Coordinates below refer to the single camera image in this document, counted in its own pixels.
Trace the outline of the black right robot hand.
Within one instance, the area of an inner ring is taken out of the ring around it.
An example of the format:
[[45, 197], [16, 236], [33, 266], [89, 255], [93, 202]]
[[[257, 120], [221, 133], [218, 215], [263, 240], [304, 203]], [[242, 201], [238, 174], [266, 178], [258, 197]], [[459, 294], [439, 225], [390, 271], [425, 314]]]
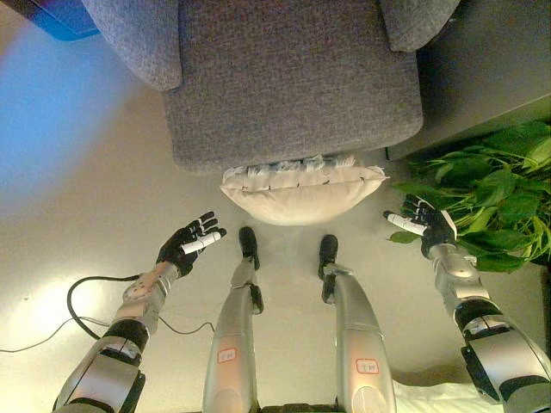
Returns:
[[438, 210], [427, 200], [408, 194], [402, 205], [402, 214], [385, 211], [383, 217], [401, 230], [421, 237], [421, 252], [430, 257], [430, 249], [437, 245], [455, 245], [457, 228], [446, 210]]

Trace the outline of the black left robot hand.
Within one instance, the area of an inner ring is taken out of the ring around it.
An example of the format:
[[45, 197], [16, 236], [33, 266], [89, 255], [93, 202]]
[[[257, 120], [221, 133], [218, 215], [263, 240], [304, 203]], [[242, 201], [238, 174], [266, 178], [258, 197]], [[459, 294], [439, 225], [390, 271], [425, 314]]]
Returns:
[[214, 212], [208, 212], [178, 229], [161, 247], [157, 263], [176, 266], [180, 277], [188, 275], [204, 249], [220, 241], [226, 229], [219, 227]]

